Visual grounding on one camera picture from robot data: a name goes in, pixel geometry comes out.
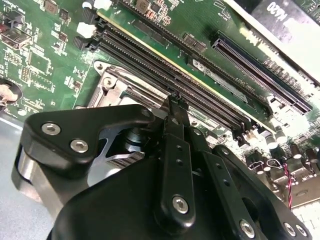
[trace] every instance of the pcie slot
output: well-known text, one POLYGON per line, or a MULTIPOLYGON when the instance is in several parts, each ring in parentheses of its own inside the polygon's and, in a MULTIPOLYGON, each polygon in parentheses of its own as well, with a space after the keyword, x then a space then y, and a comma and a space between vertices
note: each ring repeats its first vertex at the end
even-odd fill
POLYGON ((98 47, 124 64, 133 73, 154 86, 159 85, 178 91, 195 108, 201 109, 207 116, 230 129, 237 129, 247 119, 234 111, 231 106, 198 90, 195 83, 177 71, 172 73, 173 66, 145 52, 120 33, 108 29, 107 34, 99 40, 98 47))
POLYGON ((173 35, 167 29, 165 29, 162 25, 158 24, 157 22, 151 20, 147 17, 146 14, 139 11, 135 6, 133 6, 130 1, 128 0, 112 0, 115 4, 120 4, 130 12, 134 13, 136 17, 141 20, 144 24, 150 27, 159 35, 163 36, 169 42, 174 44, 175 46, 179 47, 182 51, 184 51, 187 55, 192 56, 193 58, 199 60, 202 64, 204 64, 208 69, 211 70, 214 74, 218 75, 219 78, 226 81, 228 84, 236 87, 241 92, 245 93, 247 96, 250 96, 252 99, 255 99, 258 102, 262 102, 260 96, 256 95, 254 92, 249 91, 248 89, 244 88, 241 84, 241 81, 232 77, 225 71, 223 71, 220 67, 215 65, 212 61, 208 58, 203 56, 201 53, 197 52, 194 48, 190 47, 184 41, 173 35))
POLYGON ((216 34, 211 45, 213 49, 250 77, 256 84, 273 94, 283 104, 292 107, 301 115, 312 110, 312 106, 292 90, 290 86, 222 33, 216 34))

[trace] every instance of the screw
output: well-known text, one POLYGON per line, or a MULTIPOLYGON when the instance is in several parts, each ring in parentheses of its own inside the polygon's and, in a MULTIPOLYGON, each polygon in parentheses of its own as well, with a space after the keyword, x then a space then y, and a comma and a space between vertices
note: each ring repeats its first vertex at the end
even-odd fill
POLYGON ((75 139, 70 143, 70 147, 73 151, 79 153, 79 154, 83 154, 86 151, 88 151, 89 146, 88 144, 81 140, 81 139, 75 139))
POLYGON ((193 131, 194 131, 194 133, 195 133, 195 134, 197 134, 198 136, 200 136, 200 135, 201 135, 200 130, 198 130, 198 129, 196 129, 196 128, 195 128, 195 129, 193 129, 193 131))
POLYGON ((245 233, 245 235, 248 236, 248 238, 253 239, 255 237, 255 230, 250 225, 250 223, 244 219, 240 221, 240 227, 242 231, 245 233))
POLYGON ((177 119, 175 119, 175 118, 172 118, 172 122, 173 122, 174 124, 176 124, 176 125, 179 125, 179 122, 178 122, 177 119))
POLYGON ((222 152, 223 152, 225 155, 229 155, 229 151, 228 151, 226 148, 222 148, 222 152))
POLYGON ((145 115, 146 117, 150 117, 149 110, 147 110, 147 109, 142 109, 142 110, 141 110, 141 113, 142 113, 143 115, 145 115))
POLYGON ((61 128, 54 123, 45 123, 41 126, 42 132, 45 134, 55 136, 58 135, 61 132, 61 128))
POLYGON ((292 226, 290 226, 289 223, 284 222, 283 225, 285 226, 287 232, 288 232, 292 237, 295 237, 295 236, 296 236, 295 230, 292 228, 292 226))
POLYGON ((305 237, 308 236, 308 234, 306 233, 306 231, 300 226, 300 225, 295 225, 296 229, 298 229, 298 231, 305 237))
POLYGON ((172 199, 172 204, 175 210, 181 214, 186 214, 189 210, 188 203, 180 196, 175 196, 172 199))
POLYGON ((111 77, 105 77, 104 79, 103 79, 103 85, 104 86, 110 86, 112 84, 112 82, 111 82, 111 77))

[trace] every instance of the green pcb surface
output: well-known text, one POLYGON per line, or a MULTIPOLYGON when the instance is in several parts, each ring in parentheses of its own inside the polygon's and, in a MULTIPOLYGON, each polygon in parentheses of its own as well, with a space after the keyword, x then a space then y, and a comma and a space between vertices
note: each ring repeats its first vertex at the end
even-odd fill
POLYGON ((0 13, 16 11, 25 16, 22 29, 33 37, 32 44, 20 50, 0 41, 0 77, 16 83, 23 94, 8 105, 10 116, 24 121, 34 113, 84 105, 90 97, 99 80, 91 68, 94 54, 72 44, 78 36, 82 2, 57 0, 57 11, 52 13, 45 10, 44 0, 0 0, 0 13), (60 18, 62 9, 68 11, 67 21, 60 18), (60 34, 66 35, 65 41, 60 34))

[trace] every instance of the electrolytic capacitor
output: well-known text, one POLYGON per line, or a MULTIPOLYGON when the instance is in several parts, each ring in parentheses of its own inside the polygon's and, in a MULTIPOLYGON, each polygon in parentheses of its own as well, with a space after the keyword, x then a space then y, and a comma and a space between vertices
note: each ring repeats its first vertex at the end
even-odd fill
POLYGON ((275 139, 278 144, 284 144, 287 141, 287 136, 285 135, 284 131, 280 126, 275 127, 276 133, 275 133, 275 139))
POLYGON ((294 159, 300 159, 301 158, 301 152, 299 150, 299 147, 297 144, 293 143, 290 145, 291 154, 294 159))
POLYGON ((261 175, 261 174, 264 174, 264 173, 265 173, 264 167, 263 167, 262 165, 257 166, 257 167, 254 169, 254 171, 255 171, 256 174, 258 174, 258 175, 261 175))
POLYGON ((318 162, 317 154, 312 148, 305 150, 305 155, 310 163, 316 164, 318 162))
POLYGON ((273 135, 266 136, 265 142, 269 149, 275 149, 278 146, 278 143, 273 135))
POLYGON ((262 157, 262 161, 263 161, 263 171, 269 172, 271 170, 271 167, 267 165, 268 158, 264 156, 262 157))

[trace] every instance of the metal bracket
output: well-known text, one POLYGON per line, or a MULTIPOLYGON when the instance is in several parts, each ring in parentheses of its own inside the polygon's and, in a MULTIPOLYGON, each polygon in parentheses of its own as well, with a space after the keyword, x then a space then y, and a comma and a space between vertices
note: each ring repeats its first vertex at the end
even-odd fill
POLYGON ((173 98, 167 99, 169 116, 164 123, 160 157, 160 191, 155 206, 155 219, 166 232, 181 234, 196 220, 194 187, 189 144, 184 140, 187 112, 173 98))

